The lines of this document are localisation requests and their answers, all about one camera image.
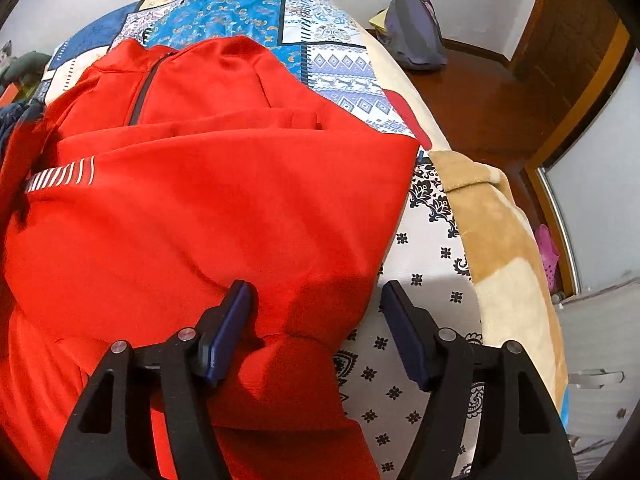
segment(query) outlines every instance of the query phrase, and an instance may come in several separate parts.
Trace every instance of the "backpack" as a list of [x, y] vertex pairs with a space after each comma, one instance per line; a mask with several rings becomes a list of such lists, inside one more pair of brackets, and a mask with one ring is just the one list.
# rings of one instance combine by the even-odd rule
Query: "backpack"
[[440, 25], [430, 0], [392, 0], [386, 34], [378, 39], [402, 68], [439, 70], [447, 63]]

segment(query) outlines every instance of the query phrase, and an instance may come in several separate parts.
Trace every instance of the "metal screw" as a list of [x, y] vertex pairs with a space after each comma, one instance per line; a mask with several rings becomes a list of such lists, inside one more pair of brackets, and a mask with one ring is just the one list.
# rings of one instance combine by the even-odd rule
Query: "metal screw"
[[125, 350], [127, 349], [127, 342], [126, 341], [116, 341], [114, 344], [111, 345], [111, 351], [114, 354], [121, 354], [123, 353]]
[[512, 354], [519, 354], [522, 352], [522, 345], [517, 341], [507, 341], [507, 350]]
[[456, 338], [456, 332], [450, 328], [441, 328], [438, 330], [438, 337], [443, 341], [453, 341]]
[[178, 339], [180, 341], [191, 341], [196, 337], [196, 331], [193, 328], [183, 328], [178, 332]]

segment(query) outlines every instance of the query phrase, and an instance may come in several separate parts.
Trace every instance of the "pink shoe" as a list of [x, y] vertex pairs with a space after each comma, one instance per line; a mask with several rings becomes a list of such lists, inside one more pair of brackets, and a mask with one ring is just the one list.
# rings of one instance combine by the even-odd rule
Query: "pink shoe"
[[546, 225], [542, 224], [536, 229], [536, 242], [540, 256], [542, 256], [542, 266], [545, 268], [546, 284], [549, 290], [554, 290], [556, 288], [556, 267], [560, 254]]

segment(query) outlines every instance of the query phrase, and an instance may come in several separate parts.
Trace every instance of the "reddish-brown floor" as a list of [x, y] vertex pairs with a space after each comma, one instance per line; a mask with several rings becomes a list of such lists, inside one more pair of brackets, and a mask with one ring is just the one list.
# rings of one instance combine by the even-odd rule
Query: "reddish-brown floor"
[[451, 149], [503, 170], [517, 205], [536, 229], [542, 214], [522, 169], [555, 126], [544, 98], [498, 62], [451, 50], [440, 72], [408, 76]]

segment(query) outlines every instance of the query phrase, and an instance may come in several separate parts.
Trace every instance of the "patchwork quilt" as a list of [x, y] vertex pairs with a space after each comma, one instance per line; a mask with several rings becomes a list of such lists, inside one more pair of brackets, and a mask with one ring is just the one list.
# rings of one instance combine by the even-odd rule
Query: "patchwork quilt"
[[[52, 102], [86, 67], [127, 38], [148, 47], [180, 49], [208, 38], [242, 34], [271, 49], [309, 88], [378, 131], [413, 136], [386, 98], [360, 30], [331, 0], [140, 0], [65, 41], [52, 56], [36, 96]], [[478, 248], [482, 257], [482, 245]], [[470, 263], [438, 170], [430, 155], [420, 150], [398, 232], [380, 266], [367, 313], [334, 357], [344, 411], [360, 423], [383, 479], [398, 476], [429, 396], [404, 372], [378, 308], [380, 288], [388, 280], [399, 280], [413, 303], [428, 308], [440, 326], [482, 344]], [[470, 469], [482, 392], [480, 383], [470, 391], [454, 476]]]

